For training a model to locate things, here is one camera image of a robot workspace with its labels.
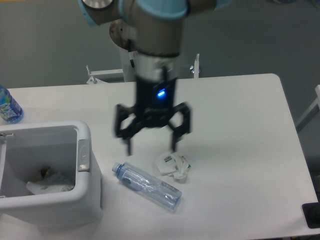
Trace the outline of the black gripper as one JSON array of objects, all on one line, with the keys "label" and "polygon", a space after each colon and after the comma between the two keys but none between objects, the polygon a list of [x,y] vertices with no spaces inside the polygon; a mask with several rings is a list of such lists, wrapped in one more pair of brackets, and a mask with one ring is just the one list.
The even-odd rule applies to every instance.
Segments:
[{"label": "black gripper", "polygon": [[[187,102],[174,106],[177,79],[168,81],[150,81],[140,76],[136,80],[135,104],[128,107],[122,104],[115,106],[114,134],[127,145],[127,155],[132,155],[131,139],[143,128],[162,128],[172,130],[170,149],[177,151],[177,142],[183,135],[191,133],[192,109]],[[175,126],[171,118],[175,114],[182,116],[180,125]],[[123,122],[130,116],[132,121],[123,127]]]}]

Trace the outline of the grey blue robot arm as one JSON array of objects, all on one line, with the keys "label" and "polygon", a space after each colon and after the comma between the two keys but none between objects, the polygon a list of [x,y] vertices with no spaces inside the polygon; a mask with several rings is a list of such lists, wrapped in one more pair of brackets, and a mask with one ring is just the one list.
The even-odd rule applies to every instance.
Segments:
[{"label": "grey blue robot arm", "polygon": [[214,11],[228,0],[80,0],[90,26],[121,20],[135,30],[129,44],[137,51],[134,64],[135,103],[115,106],[114,134],[130,145],[144,128],[169,127],[171,151],[191,132],[192,111],[186,102],[174,104],[178,59],[186,18]]}]

